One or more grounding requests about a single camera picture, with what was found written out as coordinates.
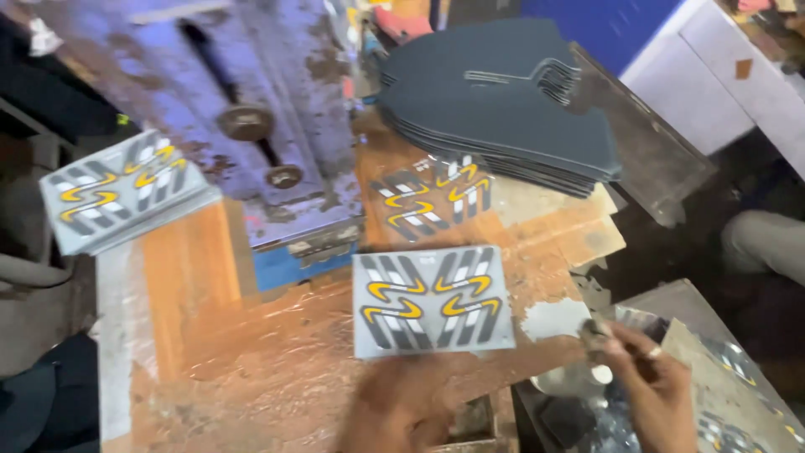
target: blue panel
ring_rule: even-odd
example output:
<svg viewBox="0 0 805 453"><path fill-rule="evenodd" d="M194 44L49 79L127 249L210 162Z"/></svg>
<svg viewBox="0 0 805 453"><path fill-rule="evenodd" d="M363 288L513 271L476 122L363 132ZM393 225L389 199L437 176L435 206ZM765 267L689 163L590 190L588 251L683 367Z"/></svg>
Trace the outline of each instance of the blue panel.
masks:
<svg viewBox="0 0 805 453"><path fill-rule="evenodd" d="M521 14L556 21L613 74L622 74L683 0L522 0Z"/></svg>
<svg viewBox="0 0 805 453"><path fill-rule="evenodd" d="M302 260L294 258L288 253L288 247L275 248L274 250L253 252L254 273L257 276L258 291L267 291L278 286L295 283L307 278L311 278L322 272L332 271L352 263L352 255L357 250L357 244L353 244L349 253L341 256L334 256L322 263L314 263L302 269Z"/></svg>

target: gray cloth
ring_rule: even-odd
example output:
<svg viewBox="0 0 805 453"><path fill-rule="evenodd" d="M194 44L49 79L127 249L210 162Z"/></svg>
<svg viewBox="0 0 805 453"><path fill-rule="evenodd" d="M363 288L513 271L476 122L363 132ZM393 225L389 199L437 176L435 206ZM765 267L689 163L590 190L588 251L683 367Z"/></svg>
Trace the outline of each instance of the gray cloth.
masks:
<svg viewBox="0 0 805 453"><path fill-rule="evenodd" d="M773 271L805 286L805 222L750 210L729 221L721 243L728 271Z"/></svg>

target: person's leg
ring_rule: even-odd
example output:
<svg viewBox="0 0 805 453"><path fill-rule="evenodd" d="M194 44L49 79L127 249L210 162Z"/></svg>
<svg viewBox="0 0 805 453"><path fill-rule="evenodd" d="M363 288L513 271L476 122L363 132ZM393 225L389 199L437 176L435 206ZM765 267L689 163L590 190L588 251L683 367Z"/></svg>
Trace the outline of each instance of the person's leg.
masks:
<svg viewBox="0 0 805 453"><path fill-rule="evenodd" d="M805 222L760 210L740 213L721 234L728 271L773 271L805 286Z"/></svg>

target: ring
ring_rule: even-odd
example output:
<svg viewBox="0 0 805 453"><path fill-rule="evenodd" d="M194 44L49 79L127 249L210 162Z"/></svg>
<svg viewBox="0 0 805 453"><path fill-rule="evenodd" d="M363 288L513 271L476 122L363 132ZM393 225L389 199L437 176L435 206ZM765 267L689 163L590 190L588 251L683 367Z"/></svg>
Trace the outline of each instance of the ring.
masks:
<svg viewBox="0 0 805 453"><path fill-rule="evenodd" d="M663 349L659 346L655 346L654 349L652 349L651 351L649 351L648 354L646 354L646 357L653 360L656 359L662 353Z"/></svg>

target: wooden board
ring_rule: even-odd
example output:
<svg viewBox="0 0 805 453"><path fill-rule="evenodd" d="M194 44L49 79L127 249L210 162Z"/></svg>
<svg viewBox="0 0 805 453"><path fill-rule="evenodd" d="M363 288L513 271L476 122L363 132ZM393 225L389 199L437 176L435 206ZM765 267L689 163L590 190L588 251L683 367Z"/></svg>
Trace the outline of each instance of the wooden board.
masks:
<svg viewBox="0 0 805 453"><path fill-rule="evenodd" d="M502 248L518 349L446 356L439 379L448 399L468 401L579 359L575 338L532 343L518 320L534 303L581 300L568 268L624 247L605 192L546 207L537 206L544 197L515 196L530 186L501 184L496 203L542 215L504 226L487 210L412 245L382 225L380 196L365 185L424 153L371 114L356 132L366 137L356 149L366 249ZM505 187L514 187L509 196ZM365 368L352 357L350 271L320 275L279 298L256 293L237 210L234 202L209 206L99 256L104 451L332 448Z"/></svg>

